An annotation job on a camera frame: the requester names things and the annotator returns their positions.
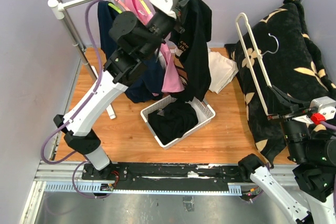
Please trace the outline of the black t shirt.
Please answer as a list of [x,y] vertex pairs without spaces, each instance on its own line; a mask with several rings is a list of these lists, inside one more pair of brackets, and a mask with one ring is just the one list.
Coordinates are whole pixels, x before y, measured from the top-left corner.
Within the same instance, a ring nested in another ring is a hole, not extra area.
[[183,33],[171,32],[176,45],[174,65],[184,90],[172,96],[185,102],[202,101],[211,83],[208,46],[212,35],[212,10],[202,0],[188,0]]
[[163,145],[181,138],[198,124],[196,111],[184,101],[176,100],[148,115],[148,122]]

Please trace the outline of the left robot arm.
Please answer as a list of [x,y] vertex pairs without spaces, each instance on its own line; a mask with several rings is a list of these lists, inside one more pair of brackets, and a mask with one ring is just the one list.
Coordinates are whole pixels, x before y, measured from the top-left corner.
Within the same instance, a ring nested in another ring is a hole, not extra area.
[[169,33],[182,30],[189,2],[150,1],[156,13],[147,24],[132,11],[117,15],[109,30],[117,49],[99,66],[97,80],[75,108],[54,117],[55,125],[65,134],[67,145],[85,156],[95,175],[102,180],[112,175],[112,161],[92,127],[106,107],[146,71],[144,61],[154,56]]

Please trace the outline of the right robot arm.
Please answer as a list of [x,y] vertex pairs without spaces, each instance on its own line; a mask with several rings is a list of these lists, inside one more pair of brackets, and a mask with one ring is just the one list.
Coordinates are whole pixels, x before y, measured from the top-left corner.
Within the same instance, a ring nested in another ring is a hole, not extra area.
[[295,200],[272,176],[269,168],[256,155],[250,154],[238,162],[238,177],[254,182],[278,206],[290,223],[335,223],[335,139],[311,136],[309,124],[323,125],[335,117],[335,100],[320,97],[301,101],[287,96],[275,86],[269,86],[284,107],[269,114],[268,120],[279,122],[289,151],[295,162],[295,181],[304,192],[308,207]]

